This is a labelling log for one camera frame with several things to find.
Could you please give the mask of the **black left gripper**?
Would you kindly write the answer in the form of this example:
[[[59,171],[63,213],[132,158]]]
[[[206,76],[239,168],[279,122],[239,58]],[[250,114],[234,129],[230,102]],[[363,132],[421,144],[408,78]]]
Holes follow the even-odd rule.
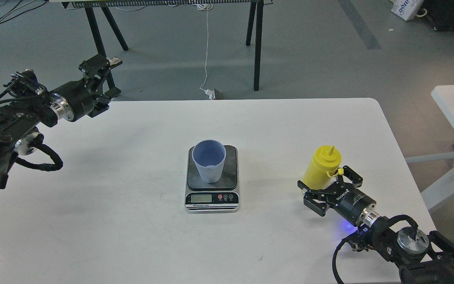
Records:
[[[121,94],[121,90],[110,88],[103,93],[103,84],[111,70],[122,63],[119,57],[107,58],[102,54],[84,60],[79,65],[79,70],[83,73],[82,80],[65,83],[50,93],[50,108],[58,120],[74,122],[85,115],[94,118],[108,110],[109,103]]]

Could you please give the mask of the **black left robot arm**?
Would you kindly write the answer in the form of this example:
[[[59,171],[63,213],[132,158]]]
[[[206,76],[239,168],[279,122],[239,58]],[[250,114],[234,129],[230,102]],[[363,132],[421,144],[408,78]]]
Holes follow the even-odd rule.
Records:
[[[74,122],[108,110],[111,100],[121,91],[110,87],[103,92],[103,83],[121,63],[117,57],[109,59],[96,54],[79,65],[83,74],[80,80],[54,90],[39,83],[33,70],[11,75],[0,94],[0,189],[6,187],[14,164],[47,172],[63,167],[60,156],[44,144],[37,125],[54,127],[61,119]]]

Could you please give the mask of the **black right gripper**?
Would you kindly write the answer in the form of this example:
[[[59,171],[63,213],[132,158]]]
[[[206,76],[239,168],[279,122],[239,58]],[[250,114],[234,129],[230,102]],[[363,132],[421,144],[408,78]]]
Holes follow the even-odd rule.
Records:
[[[303,191],[306,207],[324,217],[329,208],[335,210],[351,225],[359,227],[367,216],[366,209],[374,208],[376,201],[358,190],[363,179],[351,167],[337,170],[335,181],[326,189],[310,189],[301,180],[297,186]]]

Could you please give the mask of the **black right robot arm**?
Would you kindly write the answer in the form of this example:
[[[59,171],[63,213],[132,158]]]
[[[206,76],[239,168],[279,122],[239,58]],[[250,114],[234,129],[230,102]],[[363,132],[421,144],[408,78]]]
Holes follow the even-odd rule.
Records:
[[[310,189],[299,180],[304,205],[319,216],[333,208],[357,230],[338,244],[333,253],[332,270],[337,283],[337,254],[344,244],[353,251],[375,250],[384,260],[396,264],[402,284],[454,284],[454,244],[437,231],[428,234],[413,218],[392,218],[375,212],[376,201],[359,190],[363,179],[353,169],[339,169],[335,182],[326,189]]]

